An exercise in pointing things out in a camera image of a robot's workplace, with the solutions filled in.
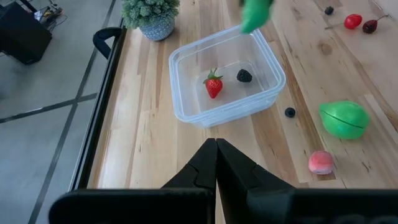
red strawberry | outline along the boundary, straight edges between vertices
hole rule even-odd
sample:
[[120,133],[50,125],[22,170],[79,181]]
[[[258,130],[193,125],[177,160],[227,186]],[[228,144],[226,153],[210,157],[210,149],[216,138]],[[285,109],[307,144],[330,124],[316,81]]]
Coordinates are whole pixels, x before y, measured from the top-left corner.
[[206,85],[206,89],[210,95],[210,98],[212,99],[216,98],[217,94],[221,91],[221,89],[223,89],[223,81],[221,81],[222,76],[215,76],[216,71],[217,68],[214,69],[214,72],[212,69],[210,69],[207,79],[203,82],[203,84]]

plastic container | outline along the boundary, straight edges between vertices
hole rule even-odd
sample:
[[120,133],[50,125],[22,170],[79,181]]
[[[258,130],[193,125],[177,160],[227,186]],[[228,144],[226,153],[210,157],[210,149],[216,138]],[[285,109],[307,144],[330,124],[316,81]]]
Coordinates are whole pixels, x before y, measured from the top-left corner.
[[[286,83],[283,69],[259,30],[240,33],[240,26],[210,35],[174,51],[169,58],[175,116],[208,128],[267,109]],[[218,68],[223,89],[211,99],[203,81]],[[236,79],[240,69],[253,76]]]

wooden tabletop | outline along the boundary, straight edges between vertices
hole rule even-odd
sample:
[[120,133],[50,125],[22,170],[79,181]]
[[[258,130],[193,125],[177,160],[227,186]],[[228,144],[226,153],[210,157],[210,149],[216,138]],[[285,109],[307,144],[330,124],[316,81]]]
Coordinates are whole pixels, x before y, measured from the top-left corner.
[[[326,16],[323,9],[333,6]],[[184,0],[172,35],[151,42],[129,30],[103,121],[90,186],[157,188],[174,176],[207,138],[225,138],[258,164],[296,187],[398,187],[398,11],[395,0],[277,0],[261,29],[287,84],[268,110],[209,129],[173,112],[169,55],[178,47],[238,25],[231,0]],[[385,13],[371,35],[343,26],[351,13],[364,20]],[[352,100],[371,122],[363,137],[345,141],[322,126],[318,105]],[[286,118],[287,107],[297,110]],[[308,170],[309,155],[330,152],[334,172]]]

blackberry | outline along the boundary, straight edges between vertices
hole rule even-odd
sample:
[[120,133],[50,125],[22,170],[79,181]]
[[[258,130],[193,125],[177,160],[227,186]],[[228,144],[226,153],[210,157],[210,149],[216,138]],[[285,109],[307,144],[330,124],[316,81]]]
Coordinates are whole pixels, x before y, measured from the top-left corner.
[[333,13],[334,10],[335,10],[335,9],[334,9],[333,7],[328,6],[328,7],[325,9],[325,14],[328,15],[328,16],[330,16],[330,15]]
[[240,81],[240,82],[251,82],[252,76],[250,75],[250,73],[248,71],[246,71],[245,69],[241,69],[238,72],[238,75],[236,76],[236,78]]
[[296,110],[293,108],[286,108],[285,115],[288,118],[293,118],[296,115]]

green toy fruit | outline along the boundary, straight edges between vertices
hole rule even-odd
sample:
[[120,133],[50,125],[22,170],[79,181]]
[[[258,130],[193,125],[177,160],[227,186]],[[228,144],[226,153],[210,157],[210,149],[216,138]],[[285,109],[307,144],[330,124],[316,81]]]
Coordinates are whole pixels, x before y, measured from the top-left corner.
[[357,139],[369,124],[365,109],[352,101],[338,101],[319,105],[323,127],[341,139]]

